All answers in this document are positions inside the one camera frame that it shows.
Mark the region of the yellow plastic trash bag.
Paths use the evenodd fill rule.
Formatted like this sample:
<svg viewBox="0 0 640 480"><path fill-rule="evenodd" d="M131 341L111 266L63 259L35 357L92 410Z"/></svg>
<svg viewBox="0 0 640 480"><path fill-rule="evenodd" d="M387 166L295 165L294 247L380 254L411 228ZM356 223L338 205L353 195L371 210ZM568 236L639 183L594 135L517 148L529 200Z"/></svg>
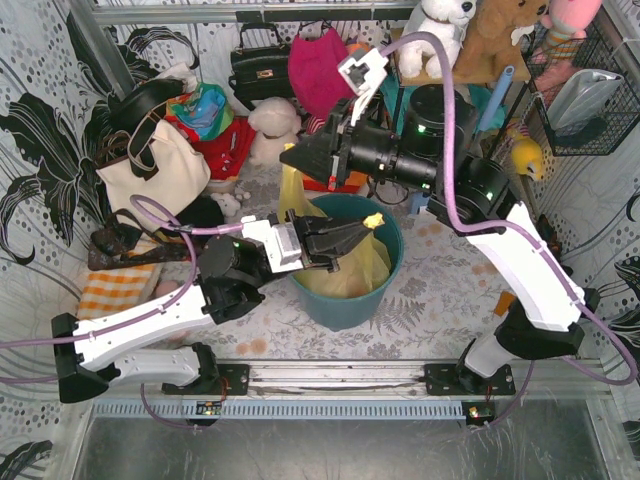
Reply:
<svg viewBox="0 0 640 480"><path fill-rule="evenodd" d="M299 216L327 217L327 212L311 203L305 196L303 175L295 168L282 165L282 177L277 217L280 221L293 209ZM330 298L355 298L371 293L390 276L391 260L387 247L374 234L368 235L346 256L338 259L339 269L302 270L293 279L311 293Z"/></svg>

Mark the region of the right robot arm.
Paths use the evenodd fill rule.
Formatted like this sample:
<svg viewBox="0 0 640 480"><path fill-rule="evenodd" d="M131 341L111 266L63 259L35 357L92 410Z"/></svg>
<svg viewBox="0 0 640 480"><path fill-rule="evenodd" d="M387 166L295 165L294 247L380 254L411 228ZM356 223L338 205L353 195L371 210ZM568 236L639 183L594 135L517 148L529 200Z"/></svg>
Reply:
<svg viewBox="0 0 640 480"><path fill-rule="evenodd" d="M574 359L585 336L579 319L590 310L502 168L464 154L474 117L458 92L425 85L411 94L396 135L356 119L354 105L341 100L323 127L286 148L280 160L328 187L358 172L420 190L429 197L428 211L490 260L516 299L505 320L472 341L444 379L480 394L514 359Z"/></svg>

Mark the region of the magenta fuzzy bag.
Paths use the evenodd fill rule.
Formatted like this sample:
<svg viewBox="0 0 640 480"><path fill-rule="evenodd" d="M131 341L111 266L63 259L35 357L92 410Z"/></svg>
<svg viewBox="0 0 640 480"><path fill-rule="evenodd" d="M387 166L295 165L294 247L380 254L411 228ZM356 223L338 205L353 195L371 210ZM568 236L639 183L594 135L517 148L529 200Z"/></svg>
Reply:
<svg viewBox="0 0 640 480"><path fill-rule="evenodd" d="M335 28L312 40L297 35L291 45L288 75L300 105L326 120L336 103L354 93L338 71L348 51Z"/></svg>

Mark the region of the cream canvas tote bag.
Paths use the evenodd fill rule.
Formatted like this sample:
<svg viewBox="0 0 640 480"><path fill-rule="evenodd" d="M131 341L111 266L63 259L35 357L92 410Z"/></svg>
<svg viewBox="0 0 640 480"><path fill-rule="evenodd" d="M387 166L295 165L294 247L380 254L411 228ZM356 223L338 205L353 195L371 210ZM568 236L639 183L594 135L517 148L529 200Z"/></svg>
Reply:
<svg viewBox="0 0 640 480"><path fill-rule="evenodd" d="M159 121L155 127L150 151L155 167L149 174L135 175L128 158L114 160L98 168L97 174L106 186L112 211L125 209L144 229L155 231L159 225L142 215L131 204L130 197L143 195L177 215L204 191L211 173L203 155L165 120Z"/></svg>

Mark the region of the red cloth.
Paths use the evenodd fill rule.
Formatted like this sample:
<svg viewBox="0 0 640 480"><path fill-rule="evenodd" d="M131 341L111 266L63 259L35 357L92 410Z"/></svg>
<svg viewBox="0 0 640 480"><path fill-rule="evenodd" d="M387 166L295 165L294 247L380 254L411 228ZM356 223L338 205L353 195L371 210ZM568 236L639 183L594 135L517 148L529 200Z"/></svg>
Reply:
<svg viewBox="0 0 640 480"><path fill-rule="evenodd" d="M256 131L247 117L235 117L230 126L213 140L197 141L195 131L180 123L178 129L193 149L203 155L212 180L235 179L249 156Z"/></svg>

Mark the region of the black leather handbag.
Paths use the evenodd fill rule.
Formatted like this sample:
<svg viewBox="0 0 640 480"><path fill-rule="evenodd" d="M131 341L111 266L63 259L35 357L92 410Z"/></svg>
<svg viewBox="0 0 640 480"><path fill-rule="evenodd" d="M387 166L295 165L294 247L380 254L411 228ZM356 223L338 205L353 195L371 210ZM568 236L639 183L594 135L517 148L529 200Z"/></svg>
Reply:
<svg viewBox="0 0 640 480"><path fill-rule="evenodd" d="M276 44L246 48L243 34L249 30L271 30ZM254 101L295 96L288 74L290 51L275 24L255 22L242 26L239 47L230 53L232 75L228 84L234 97L249 111L255 109Z"/></svg>

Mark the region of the white plush dog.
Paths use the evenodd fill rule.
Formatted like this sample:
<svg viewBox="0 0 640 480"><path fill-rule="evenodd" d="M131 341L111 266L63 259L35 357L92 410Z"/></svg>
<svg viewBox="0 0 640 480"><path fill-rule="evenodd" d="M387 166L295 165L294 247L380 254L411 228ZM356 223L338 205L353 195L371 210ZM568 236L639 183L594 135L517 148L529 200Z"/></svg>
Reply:
<svg viewBox="0 0 640 480"><path fill-rule="evenodd" d="M467 27L475 16L475 0L421 0L413 9L403 29L403 36L428 31L441 41L449 64L458 58ZM442 69L433 46L428 41L413 41L399 49L399 71L404 79L415 78L422 71L432 79L442 77Z"/></svg>

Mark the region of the brown plush bear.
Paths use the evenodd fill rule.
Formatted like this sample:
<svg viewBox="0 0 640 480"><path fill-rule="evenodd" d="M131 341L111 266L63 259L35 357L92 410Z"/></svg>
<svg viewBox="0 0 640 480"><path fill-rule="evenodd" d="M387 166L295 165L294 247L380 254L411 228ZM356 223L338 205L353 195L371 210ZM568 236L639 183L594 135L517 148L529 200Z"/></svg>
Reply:
<svg viewBox="0 0 640 480"><path fill-rule="evenodd" d="M494 78L521 57L521 38L547 13L549 1L482 1L466 31L454 72L467 78L487 65Z"/></svg>

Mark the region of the yellow plush duck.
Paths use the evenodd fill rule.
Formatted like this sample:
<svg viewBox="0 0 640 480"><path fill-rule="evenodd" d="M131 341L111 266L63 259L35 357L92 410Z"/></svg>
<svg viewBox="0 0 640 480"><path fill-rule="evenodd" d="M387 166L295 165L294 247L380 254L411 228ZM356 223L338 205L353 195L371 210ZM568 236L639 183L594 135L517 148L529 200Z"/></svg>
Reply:
<svg viewBox="0 0 640 480"><path fill-rule="evenodd" d="M516 173L533 181L541 180L544 173L543 151L530 136L528 127L512 123L506 133L511 140L510 157Z"/></svg>

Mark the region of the brown patterned handbag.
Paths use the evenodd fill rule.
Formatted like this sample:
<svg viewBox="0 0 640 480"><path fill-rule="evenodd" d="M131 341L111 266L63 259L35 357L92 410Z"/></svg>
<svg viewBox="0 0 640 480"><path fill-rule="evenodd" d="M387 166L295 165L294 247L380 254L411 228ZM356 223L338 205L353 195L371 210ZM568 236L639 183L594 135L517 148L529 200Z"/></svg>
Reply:
<svg viewBox="0 0 640 480"><path fill-rule="evenodd" d="M87 261L90 271L191 259L184 242L167 240L162 234L149 231L126 209L111 213L104 227L93 232L90 238Z"/></svg>

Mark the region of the orange checkered cloth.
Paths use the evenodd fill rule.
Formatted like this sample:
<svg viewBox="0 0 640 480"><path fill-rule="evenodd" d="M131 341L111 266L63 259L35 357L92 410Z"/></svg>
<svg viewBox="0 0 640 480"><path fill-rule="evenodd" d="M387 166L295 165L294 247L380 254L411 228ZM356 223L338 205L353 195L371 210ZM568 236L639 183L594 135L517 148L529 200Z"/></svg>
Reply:
<svg viewBox="0 0 640 480"><path fill-rule="evenodd" d="M76 317L79 320L101 318L146 302L158 283L160 273L158 264L91 272Z"/></svg>

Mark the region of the black metal shelf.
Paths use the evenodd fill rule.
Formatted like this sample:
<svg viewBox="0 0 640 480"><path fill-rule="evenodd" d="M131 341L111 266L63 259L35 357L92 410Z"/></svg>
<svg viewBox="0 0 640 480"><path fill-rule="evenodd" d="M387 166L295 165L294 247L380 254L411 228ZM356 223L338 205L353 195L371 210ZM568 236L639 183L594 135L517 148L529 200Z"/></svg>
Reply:
<svg viewBox="0 0 640 480"><path fill-rule="evenodd" d="M418 145L421 146L429 146L434 147L434 153L437 159L440 159L441 149L442 149L442 114L443 114L443 89L441 84L426 84L422 83L421 85L400 85L399 80L392 79L388 76L382 85L380 86L380 91L383 94L384 101L386 107L389 109L391 116L398 114L398 119L396 122L396 130L402 136L403 139L407 138L407 134L403 134L403 129L405 126L409 125L408 120L408 111L411 100L417 100L418 96L415 93L424 93L427 98L427 107L434 107L436 113L436 137L433 141L423 140L419 141ZM458 121L466 121L471 119L475 122L474 130L476 128L477 122L481 116L480 109L484 108L487 102L487 99L491 96L489 89L474 85L474 84L461 84L460 88L456 89L456 102L458 107L462 107L463 109L467 109L468 112L465 113L457 113L456 119ZM508 122L508 126L512 123L525 125L516 117ZM510 141L507 150L511 150L511 140L506 133L507 140Z"/></svg>

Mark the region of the silver foil pouch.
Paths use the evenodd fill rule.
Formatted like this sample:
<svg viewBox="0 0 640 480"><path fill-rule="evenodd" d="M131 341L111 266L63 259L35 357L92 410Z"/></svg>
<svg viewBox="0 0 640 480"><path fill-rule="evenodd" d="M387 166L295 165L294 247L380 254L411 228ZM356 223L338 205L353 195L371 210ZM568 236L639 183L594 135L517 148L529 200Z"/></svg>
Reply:
<svg viewBox="0 0 640 480"><path fill-rule="evenodd" d="M553 130L580 123L594 117L621 86L621 74L601 70L582 69L572 75L547 109Z"/></svg>

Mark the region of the pink plush toy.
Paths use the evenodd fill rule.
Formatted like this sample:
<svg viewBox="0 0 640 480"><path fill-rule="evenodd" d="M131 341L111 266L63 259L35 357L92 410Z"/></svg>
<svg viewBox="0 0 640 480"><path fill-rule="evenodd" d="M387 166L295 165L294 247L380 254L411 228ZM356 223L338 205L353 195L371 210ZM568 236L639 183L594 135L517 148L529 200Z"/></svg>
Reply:
<svg viewBox="0 0 640 480"><path fill-rule="evenodd" d="M540 23L547 29L544 42L548 48L586 37L586 28L602 5L601 0L553 0Z"/></svg>

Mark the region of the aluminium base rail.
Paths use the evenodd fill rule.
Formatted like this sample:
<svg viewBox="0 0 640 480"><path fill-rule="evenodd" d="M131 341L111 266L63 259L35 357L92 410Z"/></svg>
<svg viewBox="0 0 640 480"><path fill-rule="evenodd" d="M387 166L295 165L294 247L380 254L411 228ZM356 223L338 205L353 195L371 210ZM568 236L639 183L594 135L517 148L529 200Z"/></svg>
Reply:
<svg viewBox="0 0 640 480"><path fill-rule="evenodd" d="M490 393L507 399L523 390L528 399L602 399L608 386L561 360L513 360L490 385L471 394L456 377L453 360L222 360L219 372L231 396L303 399L471 399Z"/></svg>

